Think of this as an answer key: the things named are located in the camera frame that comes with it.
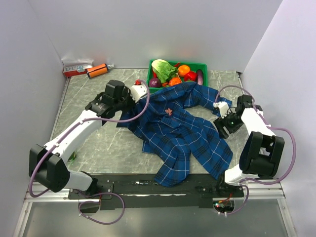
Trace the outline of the blue plaid shirt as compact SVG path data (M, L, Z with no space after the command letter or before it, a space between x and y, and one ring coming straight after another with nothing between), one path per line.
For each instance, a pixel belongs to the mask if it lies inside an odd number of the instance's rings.
M200 105L217 116L213 107L217 93L211 87L184 82L152 94L148 108L138 119L130 121L143 110L145 98L121 115L120 119L127 122L117 126L142 139L143 152L156 154L163 161L155 175L159 184L172 187L185 180L190 173L190 156L215 179L229 168L233 152L227 142L210 121L187 111ZM168 108L173 111L172 116L165 112Z

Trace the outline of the small brooch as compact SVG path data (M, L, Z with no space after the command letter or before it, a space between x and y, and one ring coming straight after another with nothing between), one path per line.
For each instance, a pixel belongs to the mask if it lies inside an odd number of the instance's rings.
M170 108L166 109L165 112L169 115L172 116L172 110Z

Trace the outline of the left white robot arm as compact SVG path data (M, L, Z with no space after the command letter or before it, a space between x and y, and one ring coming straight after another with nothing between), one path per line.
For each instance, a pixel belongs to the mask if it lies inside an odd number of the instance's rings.
M143 80L137 80L132 87L119 80L110 80L105 90L89 102L60 135L44 146L35 145L30 149L29 185L37 181L55 193L69 188L80 191L86 198L95 197L97 179L83 171L69 170L68 159L94 131L111 121L117 111L130 110L148 91Z

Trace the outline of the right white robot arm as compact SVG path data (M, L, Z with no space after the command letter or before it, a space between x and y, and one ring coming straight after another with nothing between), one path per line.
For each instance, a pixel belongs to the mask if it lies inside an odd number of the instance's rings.
M239 163L219 176L215 186L217 194L228 196L238 190L238 185L246 178L273 178L279 167L285 141L266 126L261 106L255 105L249 95L237 98L234 112L224 101L215 102L213 106L220 112L219 118L214 121L220 138L227 139L243 125L249 135Z

